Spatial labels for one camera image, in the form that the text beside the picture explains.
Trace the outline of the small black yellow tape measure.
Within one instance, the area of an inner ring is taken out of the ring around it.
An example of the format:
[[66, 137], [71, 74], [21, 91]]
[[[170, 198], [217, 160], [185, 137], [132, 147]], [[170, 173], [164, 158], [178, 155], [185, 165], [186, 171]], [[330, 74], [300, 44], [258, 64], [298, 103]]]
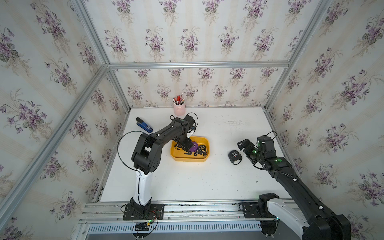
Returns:
[[197, 150], [194, 153], [194, 156], [201, 155], [206, 157], [208, 155], [207, 147], [205, 145], [199, 145]]

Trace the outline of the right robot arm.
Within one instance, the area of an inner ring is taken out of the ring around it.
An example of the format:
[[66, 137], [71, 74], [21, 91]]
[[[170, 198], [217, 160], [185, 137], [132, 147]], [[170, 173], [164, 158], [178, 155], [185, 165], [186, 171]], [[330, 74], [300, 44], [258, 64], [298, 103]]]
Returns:
[[351, 223], [345, 215], [337, 215], [316, 197], [298, 177], [292, 165], [284, 157], [276, 154], [274, 140], [260, 136], [256, 144], [245, 139], [237, 143], [250, 162], [266, 171], [292, 197], [302, 212], [299, 215], [288, 207], [277, 194], [260, 195], [257, 203], [240, 204], [245, 218], [275, 218], [275, 221], [262, 223], [262, 232], [272, 236], [277, 222], [282, 221], [302, 240], [350, 240]]

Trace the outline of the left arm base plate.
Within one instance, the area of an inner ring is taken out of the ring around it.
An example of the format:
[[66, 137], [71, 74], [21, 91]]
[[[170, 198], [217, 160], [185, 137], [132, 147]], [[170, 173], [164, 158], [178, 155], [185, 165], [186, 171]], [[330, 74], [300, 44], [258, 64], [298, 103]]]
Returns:
[[164, 218], [164, 204], [149, 204], [141, 207], [137, 204], [127, 204], [123, 210], [124, 221], [134, 220], [162, 220]]

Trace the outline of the black 5M tape measure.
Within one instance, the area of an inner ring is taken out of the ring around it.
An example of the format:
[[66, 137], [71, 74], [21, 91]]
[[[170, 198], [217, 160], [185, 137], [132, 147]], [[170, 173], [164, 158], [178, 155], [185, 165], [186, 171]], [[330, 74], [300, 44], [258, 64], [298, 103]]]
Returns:
[[228, 153], [228, 158], [234, 166], [240, 164], [243, 160], [242, 155], [237, 150], [230, 151]]

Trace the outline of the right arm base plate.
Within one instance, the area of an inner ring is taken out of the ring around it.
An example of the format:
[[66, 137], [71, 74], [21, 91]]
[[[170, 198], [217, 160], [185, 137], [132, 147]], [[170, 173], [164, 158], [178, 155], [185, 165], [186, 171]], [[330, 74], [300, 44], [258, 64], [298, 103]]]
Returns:
[[267, 204], [264, 202], [241, 202], [239, 210], [244, 214], [245, 219], [276, 219], [277, 217], [271, 214]]

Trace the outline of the purple tape measure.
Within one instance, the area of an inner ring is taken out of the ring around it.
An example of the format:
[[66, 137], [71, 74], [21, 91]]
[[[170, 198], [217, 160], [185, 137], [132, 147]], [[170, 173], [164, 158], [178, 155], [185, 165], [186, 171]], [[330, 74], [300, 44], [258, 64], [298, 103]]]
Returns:
[[192, 144], [192, 147], [189, 149], [189, 152], [194, 153], [198, 150], [199, 145], [197, 144], [197, 142], [191, 142], [191, 144]]

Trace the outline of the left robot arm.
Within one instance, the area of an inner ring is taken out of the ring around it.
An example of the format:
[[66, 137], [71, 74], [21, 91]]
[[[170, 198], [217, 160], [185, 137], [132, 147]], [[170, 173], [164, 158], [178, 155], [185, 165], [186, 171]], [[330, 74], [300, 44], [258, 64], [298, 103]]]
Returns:
[[196, 125], [192, 116], [183, 119], [176, 117], [163, 129], [140, 135], [132, 154], [134, 169], [137, 171], [137, 186], [133, 196], [135, 205], [146, 208], [151, 202], [152, 173], [160, 165], [163, 147], [174, 141], [182, 150], [189, 152], [194, 146], [190, 136], [196, 130]]

